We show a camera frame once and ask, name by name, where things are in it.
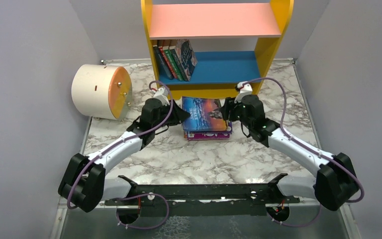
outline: blue shelf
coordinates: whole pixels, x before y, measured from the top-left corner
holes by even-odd
[[[166,85],[227,84],[260,77],[254,51],[196,52],[197,65],[191,80],[170,80],[159,70],[159,80]]]

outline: yellow bookshelf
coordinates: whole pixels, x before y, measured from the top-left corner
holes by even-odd
[[[293,0],[270,3],[152,4],[141,0],[144,30],[156,80],[182,96],[236,96],[236,83],[264,77],[292,16]],[[151,40],[257,37],[254,51],[196,52],[191,80],[169,80],[160,74]],[[252,83],[256,94],[262,83]]]

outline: bolt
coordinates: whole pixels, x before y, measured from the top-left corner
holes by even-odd
[[[257,192],[256,192],[256,191],[252,191],[251,194],[252,194],[251,198],[252,198],[252,199],[256,199],[256,197],[257,197]]]
[[[154,195],[148,195],[147,198],[152,201],[154,199]]]

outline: colorful book cover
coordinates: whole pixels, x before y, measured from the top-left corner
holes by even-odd
[[[182,125],[184,131],[225,131],[227,123],[220,112],[219,99],[182,97],[182,109],[191,114]]]
[[[200,141],[200,140],[224,140],[229,139],[229,133],[221,133],[221,132],[184,132],[184,137],[187,138],[188,141]]]
[[[165,51],[163,50],[163,40],[158,40],[157,41],[157,46],[159,47],[160,52],[162,53],[163,59],[165,59],[165,62],[168,65],[169,70],[171,71],[172,75],[174,76],[174,78],[177,78],[171,63],[169,62],[168,56],[165,54]]]
[[[171,51],[172,57],[175,60],[175,63],[179,69],[179,72],[181,73],[182,79],[188,79],[187,75],[185,74],[184,68],[181,65],[181,62],[179,61],[179,57],[177,55],[177,52],[175,51],[175,48],[177,46],[178,40],[171,40],[171,43],[169,44],[169,50]]]
[[[185,71],[185,75],[187,76],[185,80],[190,81],[191,75],[194,72],[194,68],[197,65],[197,59],[191,47],[190,40],[179,39],[177,41],[175,51],[179,56],[179,61],[181,62],[181,65]]]
[[[177,79],[180,80],[180,81],[183,81],[184,79],[182,78],[182,75],[177,67],[177,64],[174,60],[174,57],[172,56],[172,53],[171,51],[169,50],[169,44],[171,43],[170,40],[164,40],[163,41],[163,51],[165,52],[166,54],[166,57],[168,58],[169,60],[169,63],[171,64],[172,68],[174,69],[175,71],[175,75],[177,76]]]
[[[225,133],[225,134],[231,134],[232,133],[232,122],[227,121],[228,127],[225,131],[187,131],[186,133]]]
[[[157,46],[157,40],[152,40],[152,44],[153,44],[154,55],[156,57],[157,68],[159,69],[159,71],[164,71],[166,76],[169,79],[173,79],[174,76],[172,75],[171,71],[169,70],[169,67],[166,64],[165,59],[163,59],[162,53],[160,52],[160,49]]]

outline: pink shelf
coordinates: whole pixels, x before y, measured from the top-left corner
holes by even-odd
[[[153,5],[150,39],[280,37],[269,3]]]

